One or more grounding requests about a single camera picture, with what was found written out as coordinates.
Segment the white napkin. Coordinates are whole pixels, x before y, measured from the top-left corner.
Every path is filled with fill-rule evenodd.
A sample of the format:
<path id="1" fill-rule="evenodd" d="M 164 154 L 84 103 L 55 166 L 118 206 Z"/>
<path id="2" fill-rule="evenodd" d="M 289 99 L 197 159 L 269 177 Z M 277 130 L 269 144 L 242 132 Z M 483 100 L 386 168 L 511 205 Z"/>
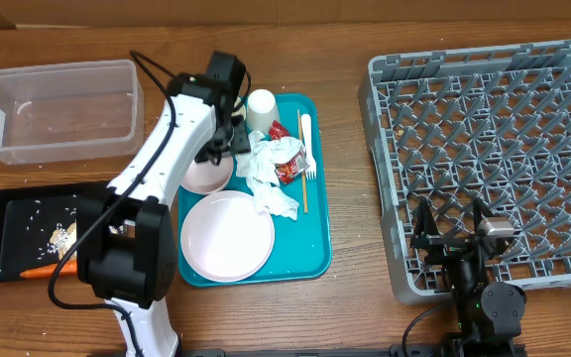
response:
<path id="1" fill-rule="evenodd" d="M 274 142 L 265 140 L 265 137 L 260 131 L 252 131 L 248 135 L 251 152 L 236 158 L 236 176 L 246 179 L 258 213 L 270 213 L 296 221 L 299 203 L 282 191 L 276 174 Z"/>

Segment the red snack wrapper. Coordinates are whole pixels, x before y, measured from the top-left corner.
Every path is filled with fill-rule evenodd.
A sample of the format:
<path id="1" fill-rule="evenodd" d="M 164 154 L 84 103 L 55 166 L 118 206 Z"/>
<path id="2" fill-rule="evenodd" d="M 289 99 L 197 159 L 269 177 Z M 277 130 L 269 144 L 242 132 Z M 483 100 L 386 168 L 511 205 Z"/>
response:
<path id="1" fill-rule="evenodd" d="M 290 184 L 296 176 L 307 170 L 305 146 L 277 121 L 270 128 L 269 136 L 274 142 L 273 155 L 277 177 L 280 183 Z"/>

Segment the cream white bowl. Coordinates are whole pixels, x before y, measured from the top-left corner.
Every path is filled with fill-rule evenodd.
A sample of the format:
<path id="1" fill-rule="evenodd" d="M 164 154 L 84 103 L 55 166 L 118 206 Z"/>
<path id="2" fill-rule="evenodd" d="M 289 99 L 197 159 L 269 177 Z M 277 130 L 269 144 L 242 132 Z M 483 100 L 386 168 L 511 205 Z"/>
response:
<path id="1" fill-rule="evenodd" d="M 246 121 L 247 119 L 247 107 L 246 104 L 243 103 L 241 97 L 237 97 L 234 105 L 234 111 L 231 113 L 231 120 L 232 121 L 239 121 L 243 120 Z"/>

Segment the pink bowl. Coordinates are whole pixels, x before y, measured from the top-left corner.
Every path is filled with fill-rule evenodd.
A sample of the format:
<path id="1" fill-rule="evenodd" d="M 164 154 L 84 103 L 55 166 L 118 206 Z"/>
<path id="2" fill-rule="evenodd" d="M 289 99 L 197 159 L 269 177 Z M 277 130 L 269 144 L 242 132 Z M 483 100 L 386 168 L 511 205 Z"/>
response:
<path id="1" fill-rule="evenodd" d="M 196 194 L 211 194 L 228 184 L 233 169 L 232 157 L 224 157 L 219 165 L 214 165 L 210 161 L 193 162 L 184 175 L 181 187 Z"/>

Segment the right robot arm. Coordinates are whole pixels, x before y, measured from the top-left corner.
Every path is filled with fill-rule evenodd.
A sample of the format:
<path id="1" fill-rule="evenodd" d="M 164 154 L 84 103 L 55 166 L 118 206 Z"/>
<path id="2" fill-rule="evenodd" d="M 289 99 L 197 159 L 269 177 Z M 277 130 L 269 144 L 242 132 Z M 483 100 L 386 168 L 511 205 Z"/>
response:
<path id="1" fill-rule="evenodd" d="M 424 262 L 439 265 L 452 301 L 435 306 L 416 317 L 405 329 L 402 353 L 409 354 L 407 338 L 425 317 L 454 306 L 459 330 L 446 333 L 429 347 L 432 356 L 524 356 L 525 347 L 514 339 L 521 335 L 527 298 L 522 288 L 490 281 L 485 263 L 499 256 L 514 240 L 514 227 L 494 214 L 480 198 L 472 201 L 474 230 L 466 238 L 441 234 L 428 200 L 418 205 L 410 246 L 427 252 Z"/>

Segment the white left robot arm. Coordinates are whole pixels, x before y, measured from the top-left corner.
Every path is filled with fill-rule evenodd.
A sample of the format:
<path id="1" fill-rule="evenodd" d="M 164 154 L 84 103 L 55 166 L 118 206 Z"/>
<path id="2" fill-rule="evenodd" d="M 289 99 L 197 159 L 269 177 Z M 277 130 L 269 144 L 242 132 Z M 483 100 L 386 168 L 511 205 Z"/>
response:
<path id="1" fill-rule="evenodd" d="M 250 144 L 238 110 L 251 75 L 235 56 L 212 54 L 205 73 L 159 86 L 160 119 L 130 165 L 80 200 L 73 244 L 77 276 L 112 310 L 129 356 L 178 356 L 165 302 L 178 260 L 171 206 L 193 162 L 218 164 Z"/>

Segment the white paper cup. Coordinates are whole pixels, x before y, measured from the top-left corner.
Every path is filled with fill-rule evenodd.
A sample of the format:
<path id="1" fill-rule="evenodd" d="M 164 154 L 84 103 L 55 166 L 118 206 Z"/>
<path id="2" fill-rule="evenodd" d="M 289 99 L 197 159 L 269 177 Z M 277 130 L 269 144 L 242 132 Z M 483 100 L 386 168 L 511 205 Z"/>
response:
<path id="1" fill-rule="evenodd" d="M 281 121 L 276 97 L 266 89 L 254 90 L 247 100 L 247 126 L 268 135 L 275 121 Z"/>

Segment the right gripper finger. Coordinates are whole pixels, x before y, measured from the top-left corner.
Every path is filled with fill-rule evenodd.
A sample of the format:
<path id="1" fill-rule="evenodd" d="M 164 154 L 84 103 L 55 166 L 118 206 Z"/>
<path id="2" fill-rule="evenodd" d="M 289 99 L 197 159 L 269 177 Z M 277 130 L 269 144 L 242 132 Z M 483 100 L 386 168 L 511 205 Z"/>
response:
<path id="1" fill-rule="evenodd" d="M 423 235 L 437 235 L 438 228 L 430 210 L 429 203 L 425 197 L 419 200 L 417 213 L 415 214 L 416 224 L 413 229 L 413 237 Z"/>
<path id="2" fill-rule="evenodd" d="M 495 215 L 490 211 L 486 203 L 479 197 L 475 196 L 472 200 L 474 232 L 488 233 L 490 224 Z"/>

